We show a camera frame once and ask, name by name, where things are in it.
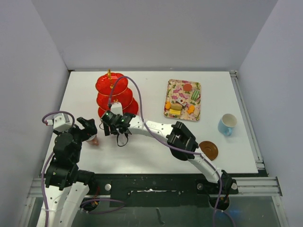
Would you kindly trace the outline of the red three-tier cake stand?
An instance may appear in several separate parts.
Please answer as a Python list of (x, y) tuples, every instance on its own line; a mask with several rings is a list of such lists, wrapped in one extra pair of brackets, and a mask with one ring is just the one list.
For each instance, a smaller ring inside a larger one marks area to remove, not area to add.
[[(109, 110), (108, 101), (112, 88), (116, 81), (123, 77), (121, 73), (111, 72), (109, 69), (106, 74), (99, 77), (95, 84), (98, 91), (96, 102), (98, 104), (98, 115), (101, 117), (105, 111)], [(118, 81), (111, 96), (111, 103), (120, 103), (123, 113), (138, 114), (138, 103), (133, 98), (133, 92), (128, 87), (128, 79), (122, 78)]]

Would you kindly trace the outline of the floral serving tray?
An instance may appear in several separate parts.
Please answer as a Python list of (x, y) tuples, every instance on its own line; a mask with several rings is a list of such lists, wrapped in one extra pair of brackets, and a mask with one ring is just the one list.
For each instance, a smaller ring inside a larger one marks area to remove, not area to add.
[(167, 84), (164, 116), (179, 120), (199, 121), (201, 90), (199, 82), (170, 79)]

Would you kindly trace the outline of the brown saucer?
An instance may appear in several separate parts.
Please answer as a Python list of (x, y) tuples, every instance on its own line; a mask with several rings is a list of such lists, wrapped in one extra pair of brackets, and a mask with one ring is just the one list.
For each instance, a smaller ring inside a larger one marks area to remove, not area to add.
[(218, 148), (211, 141), (203, 141), (199, 143), (199, 147), (211, 161), (218, 157)]

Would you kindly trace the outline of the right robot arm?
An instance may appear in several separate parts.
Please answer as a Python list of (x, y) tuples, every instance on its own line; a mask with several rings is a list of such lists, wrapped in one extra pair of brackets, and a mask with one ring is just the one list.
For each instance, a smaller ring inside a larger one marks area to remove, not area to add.
[(215, 193), (229, 193), (231, 190), (238, 189), (236, 181), (224, 170), (216, 167), (204, 152), (196, 152), (199, 148), (196, 137), (184, 123), (177, 121), (174, 124), (165, 124), (145, 121), (132, 113), (121, 115), (111, 111), (106, 111), (100, 119), (106, 136), (144, 135), (156, 139), (168, 147), (176, 159), (188, 161), (195, 166), (211, 183), (211, 189)]

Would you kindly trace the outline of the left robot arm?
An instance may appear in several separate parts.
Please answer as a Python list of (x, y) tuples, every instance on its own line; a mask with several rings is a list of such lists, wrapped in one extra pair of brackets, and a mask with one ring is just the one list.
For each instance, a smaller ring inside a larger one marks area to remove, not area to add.
[(83, 142), (95, 138), (94, 119), (75, 119), (67, 112), (42, 119), (56, 134), (54, 147), (41, 173), (43, 205), (38, 227), (70, 227), (86, 194), (96, 190), (95, 174), (80, 170)]

